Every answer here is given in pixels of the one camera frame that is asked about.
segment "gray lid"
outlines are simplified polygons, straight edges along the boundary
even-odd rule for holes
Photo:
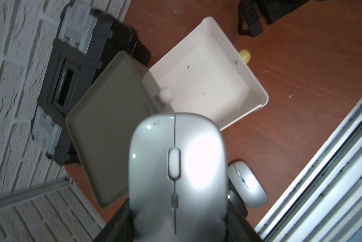
[[[66,118],[100,207],[128,193],[128,154],[135,128],[164,109],[146,66],[120,51]]]

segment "yellow ball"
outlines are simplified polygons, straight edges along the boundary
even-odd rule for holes
[[[249,52],[249,50],[241,50],[239,54],[241,58],[243,58],[243,61],[248,64],[251,60],[251,52]]]

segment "white plastic tray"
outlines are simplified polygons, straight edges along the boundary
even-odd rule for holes
[[[223,130],[268,102],[268,94],[212,17],[162,57],[150,72],[174,93],[175,112],[201,114]]]

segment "wooden floor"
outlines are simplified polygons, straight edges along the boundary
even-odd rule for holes
[[[237,33],[239,0],[132,0],[125,23],[152,53],[152,66],[205,17],[216,19],[249,67],[269,103],[222,133],[228,161],[243,160],[269,197],[249,209],[256,226],[324,141],[362,97],[362,0],[309,1],[255,37]],[[81,167],[67,171],[96,205]],[[119,201],[100,211],[108,221]]]

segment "silver wireless mouse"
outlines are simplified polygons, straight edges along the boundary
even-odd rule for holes
[[[257,208],[267,203],[266,192],[246,163],[234,162],[230,165],[228,177],[247,206]]]
[[[158,114],[130,144],[135,241],[219,241],[226,235],[227,160],[217,126],[196,114]]]

